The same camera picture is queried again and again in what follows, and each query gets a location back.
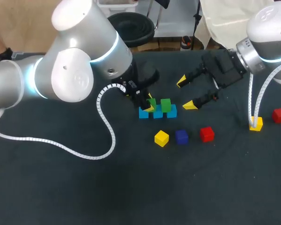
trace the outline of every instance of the beige cloth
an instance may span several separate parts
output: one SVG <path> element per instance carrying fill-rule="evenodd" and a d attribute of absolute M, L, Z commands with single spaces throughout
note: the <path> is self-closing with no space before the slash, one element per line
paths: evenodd
<path fill-rule="evenodd" d="M 14 51 L 46 52 L 56 37 L 51 15 L 61 0 L 0 0 L 0 35 Z"/>
<path fill-rule="evenodd" d="M 202 19 L 195 32 L 207 47 L 210 38 L 228 49 L 247 37 L 246 25 L 253 14 L 274 0 L 201 0 Z"/>

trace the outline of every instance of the white coiled cable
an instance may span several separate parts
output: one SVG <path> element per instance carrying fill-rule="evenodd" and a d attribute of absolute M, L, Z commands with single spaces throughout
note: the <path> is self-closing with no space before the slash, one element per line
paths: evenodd
<path fill-rule="evenodd" d="M 253 88 L 253 74 L 250 74 L 250 81 L 249 81 L 249 97 L 248 97 L 248 119 L 249 119 L 249 124 L 251 127 L 256 128 L 257 126 L 257 119 L 258 119 L 258 112 L 259 112 L 259 107 L 260 103 L 263 97 L 264 92 L 266 91 L 267 86 L 269 85 L 270 81 L 276 76 L 277 73 L 281 71 L 281 65 L 278 66 L 271 74 L 267 77 L 266 81 L 263 83 L 260 92 L 258 94 L 257 100 L 256 100 L 256 105 L 255 105 L 255 110 L 254 110 L 254 121 L 252 121 L 251 118 L 251 100 L 252 100 L 252 88 Z"/>
<path fill-rule="evenodd" d="M 107 85 L 106 87 L 104 87 L 98 97 L 97 97 L 97 102 L 96 102 L 96 106 L 97 106 L 97 110 L 98 110 L 98 113 L 100 115 L 100 117 L 102 118 L 103 122 L 106 124 L 110 134 L 111 134 L 111 139 L 112 139 L 112 144 L 111 144 L 111 147 L 109 149 L 108 152 L 106 152 L 104 155 L 101 155 L 101 156 L 87 156 L 87 155 L 83 155 L 79 152 L 76 152 L 60 143 L 57 143 L 55 141 L 51 141 L 51 140 L 47 140 L 47 139 L 43 139 L 43 138 L 35 138 L 35 137 L 14 137 L 14 136 L 8 136 L 8 135 L 4 135 L 2 133 L 0 133 L 0 137 L 2 138 L 5 138 L 5 139 L 9 139 L 9 140 L 15 140 L 15 141 L 29 141 L 29 142 L 44 142 L 44 143 L 48 143 L 48 144 L 52 144 L 52 145 L 55 145 L 57 147 L 60 147 L 61 149 L 64 149 L 66 151 L 68 151 L 69 153 L 75 155 L 75 156 L 78 156 L 80 158 L 84 158 L 84 159 L 88 159 L 88 160 L 99 160 L 99 159 L 103 159 L 103 158 L 106 158 L 108 157 L 112 151 L 114 150 L 115 146 L 116 146 L 116 137 L 115 137 L 115 134 L 113 132 L 113 129 L 110 125 L 110 123 L 107 121 L 106 117 L 104 116 L 103 112 L 102 112 L 102 109 L 101 109 L 101 99 L 102 99 L 102 96 L 103 94 L 111 89 L 111 88 L 119 88 L 122 92 L 126 92 L 126 88 L 121 85 L 121 84 L 118 84 L 118 83 L 113 83 L 113 84 L 109 84 Z M 4 113 L 5 109 L 0 109 L 0 118 L 2 117 L 3 113 Z"/>

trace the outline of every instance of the white bin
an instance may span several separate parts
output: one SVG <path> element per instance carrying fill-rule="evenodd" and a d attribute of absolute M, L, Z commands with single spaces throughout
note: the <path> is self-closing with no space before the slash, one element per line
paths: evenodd
<path fill-rule="evenodd" d="M 114 15 L 116 13 L 134 12 L 135 8 L 139 4 L 134 0 L 94 0 L 101 8 L 106 17 Z"/>

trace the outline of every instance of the dark blue block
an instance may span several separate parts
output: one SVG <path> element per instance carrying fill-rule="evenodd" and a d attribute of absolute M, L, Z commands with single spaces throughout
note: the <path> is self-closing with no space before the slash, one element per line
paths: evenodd
<path fill-rule="evenodd" d="M 175 132 L 176 142 L 177 144 L 187 144 L 188 143 L 188 135 L 185 130 L 177 130 Z"/>

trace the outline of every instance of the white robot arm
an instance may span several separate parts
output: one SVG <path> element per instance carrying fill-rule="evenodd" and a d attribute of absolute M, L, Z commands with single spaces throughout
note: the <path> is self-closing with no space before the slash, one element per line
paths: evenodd
<path fill-rule="evenodd" d="M 131 66 L 130 50 L 93 0 L 62 0 L 52 24 L 58 35 L 45 56 L 0 62 L 0 109 L 36 97 L 79 102 L 93 73 L 115 79 Z"/>
<path fill-rule="evenodd" d="M 260 10 L 247 25 L 248 37 L 237 44 L 242 65 L 257 75 L 281 65 L 281 1 Z M 281 71 L 274 80 L 281 84 Z"/>

